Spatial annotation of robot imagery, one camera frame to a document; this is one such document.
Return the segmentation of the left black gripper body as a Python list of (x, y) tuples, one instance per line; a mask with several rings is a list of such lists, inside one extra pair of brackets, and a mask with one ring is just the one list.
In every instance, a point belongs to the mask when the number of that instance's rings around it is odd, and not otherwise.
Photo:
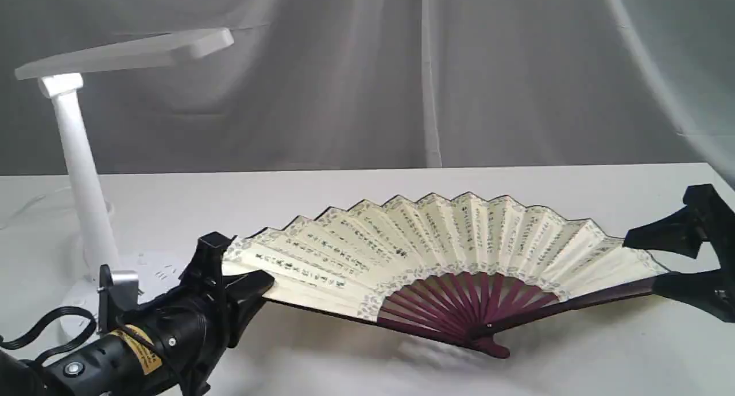
[(199, 238), (191, 262), (180, 276), (173, 305), (176, 344), (172, 347), (181, 393), (203, 395), (206, 381), (230, 341), (230, 315), (222, 258), (231, 239), (218, 232)]

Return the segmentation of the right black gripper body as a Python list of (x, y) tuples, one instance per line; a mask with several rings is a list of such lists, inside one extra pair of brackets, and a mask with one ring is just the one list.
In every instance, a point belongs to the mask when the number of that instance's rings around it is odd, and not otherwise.
[(690, 186), (683, 203), (696, 221), (701, 239), (714, 249), (722, 270), (733, 270), (734, 213), (712, 184)]

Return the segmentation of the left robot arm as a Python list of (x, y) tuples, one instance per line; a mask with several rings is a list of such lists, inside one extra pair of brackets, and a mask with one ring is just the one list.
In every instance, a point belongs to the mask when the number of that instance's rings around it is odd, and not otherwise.
[[(274, 286), (262, 270), (224, 275), (231, 242), (218, 232), (200, 237), (179, 284), (145, 304), (134, 271), (100, 266), (97, 319), (65, 305), (21, 338), (2, 341), (2, 394), (159, 395), (177, 386), (184, 395), (204, 395), (223, 354), (237, 346)], [(10, 356), (65, 316), (88, 320), (75, 339), (32, 360)]]

